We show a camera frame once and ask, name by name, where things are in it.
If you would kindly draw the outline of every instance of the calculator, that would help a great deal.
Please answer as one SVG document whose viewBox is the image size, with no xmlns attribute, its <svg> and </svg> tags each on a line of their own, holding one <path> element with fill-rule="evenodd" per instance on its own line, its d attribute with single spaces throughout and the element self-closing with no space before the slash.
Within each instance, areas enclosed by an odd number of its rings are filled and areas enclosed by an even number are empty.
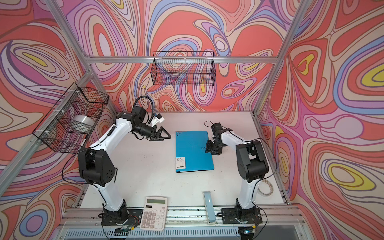
<svg viewBox="0 0 384 240">
<path fill-rule="evenodd" d="M 165 197 L 146 197 L 140 229 L 162 231 L 167 216 L 167 199 Z"/>
</svg>

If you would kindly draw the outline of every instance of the blue clipboard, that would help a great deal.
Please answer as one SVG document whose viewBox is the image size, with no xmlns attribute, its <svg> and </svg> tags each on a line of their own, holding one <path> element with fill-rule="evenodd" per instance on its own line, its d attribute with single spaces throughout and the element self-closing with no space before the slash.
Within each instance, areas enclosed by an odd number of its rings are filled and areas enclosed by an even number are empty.
<svg viewBox="0 0 384 240">
<path fill-rule="evenodd" d="M 212 154 L 205 152 L 207 131 L 176 132 L 176 172 L 214 170 Z"/>
</svg>

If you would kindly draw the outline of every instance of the wire basket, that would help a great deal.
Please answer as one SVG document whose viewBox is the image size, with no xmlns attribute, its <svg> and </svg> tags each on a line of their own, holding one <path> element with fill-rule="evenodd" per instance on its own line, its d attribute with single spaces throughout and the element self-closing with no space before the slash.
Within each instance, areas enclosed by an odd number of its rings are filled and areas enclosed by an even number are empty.
<svg viewBox="0 0 384 240">
<path fill-rule="evenodd" d="M 77 153 L 86 145 L 108 100 L 107 94 L 94 88 L 77 87 L 41 134 L 37 136 L 36 129 L 33 134 L 55 152 Z"/>
<path fill-rule="evenodd" d="M 216 66 L 212 51 L 155 51 L 151 77 L 154 85 L 213 86 Z"/>
</svg>

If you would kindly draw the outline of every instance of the white label sticker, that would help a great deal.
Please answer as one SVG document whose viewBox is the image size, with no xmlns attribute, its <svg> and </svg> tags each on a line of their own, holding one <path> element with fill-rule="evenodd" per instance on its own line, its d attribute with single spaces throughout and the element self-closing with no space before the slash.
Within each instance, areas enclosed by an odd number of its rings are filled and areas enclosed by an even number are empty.
<svg viewBox="0 0 384 240">
<path fill-rule="evenodd" d="M 185 157 L 176 158 L 176 169 L 185 169 Z"/>
</svg>

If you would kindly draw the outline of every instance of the colorful wall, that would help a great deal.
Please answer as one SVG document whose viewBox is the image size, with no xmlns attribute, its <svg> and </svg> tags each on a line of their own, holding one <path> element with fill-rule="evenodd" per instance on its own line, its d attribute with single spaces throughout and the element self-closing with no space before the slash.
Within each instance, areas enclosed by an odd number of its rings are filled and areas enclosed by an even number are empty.
<svg viewBox="0 0 384 240">
<path fill-rule="evenodd" d="M 43 0 L 0 1 L 0 171 L 74 81 L 84 74 Z M 92 140 L 111 124 L 106 109 Z M 0 198 L 0 239 L 48 239 L 81 185 L 61 179 L 71 155 L 39 147 Z M 65 176 L 81 181 L 77 161 Z"/>
<path fill-rule="evenodd" d="M 89 56 L 152 56 L 212 50 L 216 56 L 277 56 L 293 0 L 65 1 Z M 252 111 L 271 64 L 219 64 L 215 86 L 153 86 L 151 64 L 94 64 L 117 111 L 146 94 L 157 111 Z"/>
<path fill-rule="evenodd" d="M 257 116 L 315 239 L 384 239 L 384 1 L 311 5 Z"/>
</svg>

